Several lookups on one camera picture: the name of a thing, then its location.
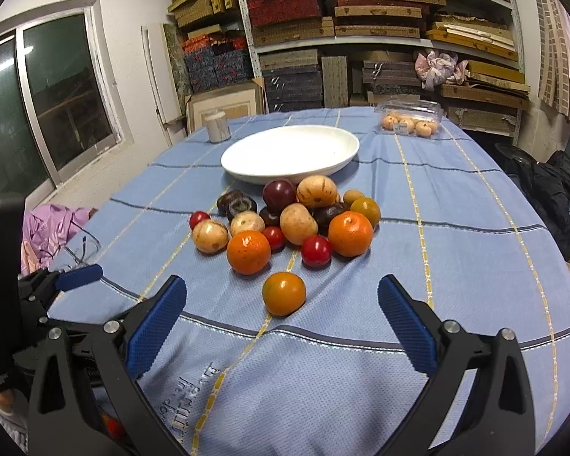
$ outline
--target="plaid tablecloth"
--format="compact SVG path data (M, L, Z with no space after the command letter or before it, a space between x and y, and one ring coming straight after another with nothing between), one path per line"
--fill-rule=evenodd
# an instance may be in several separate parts
M374 198L382 220L371 250L310 271L298 252L274 255L252 277L225 254L190 241L193 211L215 213L239 188L222 153L237 139L285 124L355 133L358 156L333 175L341 193ZM171 274L188 303L140 385L193 454L374 454L401 422L426 377L415 372L382 315L376 287L392 273L412 297L470 332L515 330L529 371L537 448L570 412L570 273L551 235L494 161L449 121L435 140L378 133L370 108L241 118L232 140L205 130L159 156L100 209L57 257L103 266L105 278L64 295L51 316L101 322L150 297ZM307 302L285 319L267 315L264 280L291 270ZM436 440L448 439L472 383L465 377Z

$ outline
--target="orange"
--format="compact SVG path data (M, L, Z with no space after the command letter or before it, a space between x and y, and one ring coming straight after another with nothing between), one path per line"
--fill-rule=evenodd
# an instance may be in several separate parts
M374 228L380 222L380 217L382 217L378 204L374 199L370 199L369 197L361 197L354 201L351 204L351 211L363 214L363 216L369 219L369 222Z
M329 243L342 257L356 257L365 253L372 238L374 228L363 214L346 211L329 223Z
M306 301L306 286L299 276L291 272L277 272L262 287L266 309L282 317L299 309Z
M271 245L259 231L241 231L226 247L228 263L237 272L249 276L261 271L271 258Z

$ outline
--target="white wall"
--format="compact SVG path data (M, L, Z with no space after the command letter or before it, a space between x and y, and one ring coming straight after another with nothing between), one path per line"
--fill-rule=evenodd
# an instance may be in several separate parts
M531 87L530 111L523 115L518 146L538 161L545 162L555 150L565 149L570 123L538 98L542 51L536 0L515 1L521 20L526 83Z
M63 0L5 0L0 22ZM132 138L104 153L51 197L56 204L99 207L168 147L159 124L141 44L141 26L167 22L171 0L100 0L117 89Z

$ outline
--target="screw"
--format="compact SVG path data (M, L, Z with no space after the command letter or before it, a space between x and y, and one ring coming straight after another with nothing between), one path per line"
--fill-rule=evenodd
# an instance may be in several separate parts
M53 328L49 331L49 339L59 339L61 337L61 329Z
M443 323L443 328L452 334L456 334L460 332L460 324L455 320L446 320Z
M103 330L106 331L108 334L115 333L119 330L120 322L117 320L109 320L103 325Z
M515 339L515 333L513 331L511 331L510 329L503 329L501 331L501 334L503 335L503 338L505 338L507 341L513 341Z

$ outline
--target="table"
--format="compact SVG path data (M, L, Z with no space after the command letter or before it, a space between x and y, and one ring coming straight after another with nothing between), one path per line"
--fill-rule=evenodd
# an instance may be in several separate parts
M239 188L261 207L261 187L220 167L237 139L286 124L355 133L357 157L332 177L341 193L373 197L382 220L370 251L306 269L295 249L252 277L225 254L190 241L196 210L216 213ZM392 273L413 298L474 333L512 328L532 387L537 447L570 412L570 273L542 221L494 161L450 121L434 140L380 133L371 108L275 113L231 121L233 139L205 129L160 155L115 194L56 258L54 268L99 263L101 282L61 297L50 315L102 322L183 277L188 302L140 385L193 454L373 455L426 377L415 372L382 315L376 287ZM266 313L261 286L292 271L307 302ZM467 373L437 442L447 440L472 383Z

